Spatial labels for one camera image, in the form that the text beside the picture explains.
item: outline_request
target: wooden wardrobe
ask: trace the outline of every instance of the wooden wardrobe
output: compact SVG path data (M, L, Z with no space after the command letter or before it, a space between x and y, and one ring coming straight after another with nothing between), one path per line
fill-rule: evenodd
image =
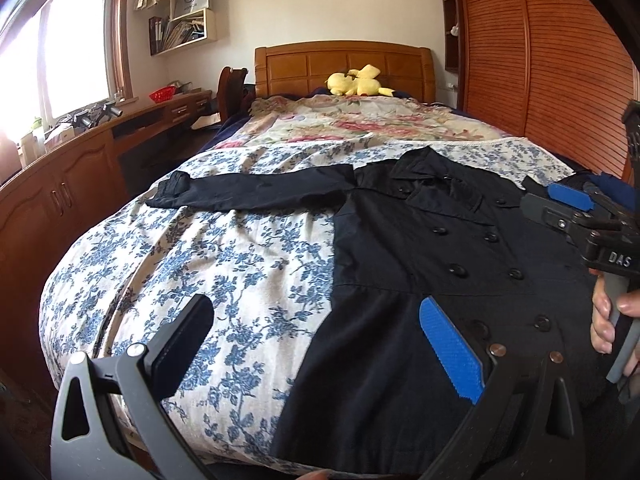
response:
M588 0L458 0L471 115L594 171L628 178L620 117L640 83Z

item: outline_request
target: yellow stuffed animal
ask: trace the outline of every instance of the yellow stuffed animal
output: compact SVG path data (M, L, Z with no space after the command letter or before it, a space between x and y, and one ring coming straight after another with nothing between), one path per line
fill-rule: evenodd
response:
M367 65L362 70L349 70L349 75L339 72L332 74L326 85L333 95L385 95L393 97L394 91L391 88L382 88L382 85L376 81L379 75L379 69Z

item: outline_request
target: silver bolt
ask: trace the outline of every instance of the silver bolt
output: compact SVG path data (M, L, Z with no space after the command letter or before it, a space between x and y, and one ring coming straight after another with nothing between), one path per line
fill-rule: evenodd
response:
M130 357L138 357L145 352L145 346L142 343L133 343L127 348L127 355Z
M494 343L489 346L489 353L495 357L504 357L507 354L507 347L500 343Z
M69 358L69 362L73 365L79 365L82 361L84 361L85 357L86 357L86 354L84 352L75 352L71 354L71 357Z
M549 354L549 358L551 359L551 362L556 363L557 365L564 361L564 356L560 352L551 352L551 354Z

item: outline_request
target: blue floral bed sheet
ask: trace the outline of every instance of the blue floral bed sheet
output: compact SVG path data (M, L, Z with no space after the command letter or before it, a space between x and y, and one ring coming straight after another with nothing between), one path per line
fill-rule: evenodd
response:
M477 142L354 139L211 150L180 169L281 173L311 166L361 166L430 145L463 164L516 184L548 184L572 174L523 138ZM215 321L178 394L164 402L187 443L206 462L267 465L302 474L269 448L306 349L330 310L332 213L215 213L149 208L156 185L91 229L46 283L40 306L42 349L56 385L70 354L118 355L148 341L196 293L209 296ZM116 397L118 418L136 435Z

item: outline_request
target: gray handle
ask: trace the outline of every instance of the gray handle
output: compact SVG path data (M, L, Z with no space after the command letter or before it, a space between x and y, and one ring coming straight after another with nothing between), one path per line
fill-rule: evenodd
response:
M624 276L618 276L611 274L610 272L604 272L604 290L611 302L611 314L609 316L610 322L613 326L618 324L620 319L620 311L618 310L618 298L621 294L626 294L629 287L629 278ZM638 341L640 340L640 319L635 319L631 324L628 334L620 352L616 357L616 360L607 374L607 381L610 383L617 383L621 378L625 370L626 363L634 352Z

